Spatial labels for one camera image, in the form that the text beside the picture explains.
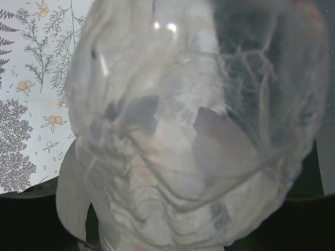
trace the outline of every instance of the plastic wrap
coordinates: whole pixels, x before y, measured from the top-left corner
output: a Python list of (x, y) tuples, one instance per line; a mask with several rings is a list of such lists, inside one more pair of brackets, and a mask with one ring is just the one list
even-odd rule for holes
[(301, 171), (327, 81), (311, 1), (97, 0), (65, 94), (104, 249), (216, 251), (254, 230)]

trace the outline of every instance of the black surface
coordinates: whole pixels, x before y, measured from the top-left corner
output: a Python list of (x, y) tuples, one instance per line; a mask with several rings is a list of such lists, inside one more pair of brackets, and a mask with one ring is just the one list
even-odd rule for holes
[(329, 28), (330, 83), (326, 113), (317, 135), (318, 155), (322, 183), (326, 195), (335, 193), (335, 1), (315, 1)]
[[(78, 251), (76, 239), (66, 232), (57, 218), (54, 202), (55, 196), (1, 199), (0, 250)], [(334, 212), (335, 196), (285, 202), (256, 231), (226, 251), (335, 250)], [(97, 227), (93, 218), (88, 224), (91, 240), (97, 238), (92, 231)]]

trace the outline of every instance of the dark background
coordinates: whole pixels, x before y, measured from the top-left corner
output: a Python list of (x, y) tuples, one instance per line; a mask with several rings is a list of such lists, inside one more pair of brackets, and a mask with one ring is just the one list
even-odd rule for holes
[[(335, 0), (319, 0), (317, 4), (329, 25), (332, 48), (335, 43)], [(330, 55), (331, 63), (335, 65), (335, 53)], [(332, 91), (335, 89), (334, 68), (330, 77)], [(332, 99), (335, 99), (335, 95), (329, 97), (329, 100)], [(327, 172), (332, 170), (335, 130), (329, 130), (333, 128), (333, 124), (329, 123), (334, 121), (333, 118), (335, 110), (328, 106), (317, 144), (305, 159), (303, 173), (289, 193), (289, 200), (256, 231), (227, 247), (226, 251), (335, 250), (335, 196), (323, 196), (318, 160), (319, 153), (322, 157), (321, 169), (325, 166), (325, 172), (326, 169)], [(328, 183), (327, 194), (330, 194), (330, 188), (335, 185)], [(298, 201), (297, 198), (320, 199)], [(97, 221), (92, 208), (86, 226), (88, 240), (96, 241)], [(58, 220), (55, 195), (52, 195), (38, 199), (0, 198), (0, 250), (78, 251), (78, 248), (76, 239), (66, 232)]]

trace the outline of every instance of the leaf print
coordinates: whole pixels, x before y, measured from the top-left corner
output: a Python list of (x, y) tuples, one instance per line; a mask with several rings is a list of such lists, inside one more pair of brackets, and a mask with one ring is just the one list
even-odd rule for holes
[(66, 19), (72, 23), (70, 30), (66, 30), (64, 34), (61, 34), (57, 40), (57, 46), (54, 50), (55, 57), (60, 57), (61, 62), (54, 68), (51, 83), (52, 89), (56, 90), (58, 98), (58, 107), (67, 107), (65, 95), (64, 95), (64, 81), (67, 72), (70, 69), (70, 63), (72, 60), (71, 51), (76, 49), (77, 40), (81, 35), (81, 30), (85, 23), (83, 16), (77, 17), (74, 14), (72, 0), (68, 8), (63, 9), (58, 6), (58, 11), (54, 11), (49, 18), (49, 23), (46, 24), (46, 34), (51, 34), (52, 37), (56, 38), (59, 33), (62, 32), (62, 23)]
[(28, 20), (30, 16), (31, 15), (22, 8), (16, 12), (16, 18), (25, 25), (27, 29), (27, 31), (23, 31), (21, 35), (24, 39), (31, 42), (31, 44), (25, 46), (24, 51), (31, 53), (38, 63), (38, 65), (34, 65), (33, 63), (26, 64), (25, 67), (35, 75), (35, 79), (41, 85), (41, 92), (45, 74), (51, 73), (51, 66), (54, 65), (54, 60), (52, 54), (45, 54), (44, 52), (45, 48), (49, 46), (48, 37), (44, 37), (41, 40), (37, 39), (38, 26), (34, 18)]
[(59, 144), (59, 142), (52, 144), (51, 141), (48, 141), (48, 142), (47, 142), (47, 147), (44, 148), (43, 151), (48, 150), (48, 153), (50, 153), (50, 149), (53, 148), (53, 147), (55, 147), (55, 146), (58, 145), (58, 144)]

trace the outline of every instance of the floral wallpaper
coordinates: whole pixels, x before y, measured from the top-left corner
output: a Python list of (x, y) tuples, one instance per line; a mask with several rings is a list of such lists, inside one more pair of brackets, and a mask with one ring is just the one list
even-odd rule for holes
[(74, 140), (64, 80), (92, 0), (0, 7), (0, 193), (58, 175)]

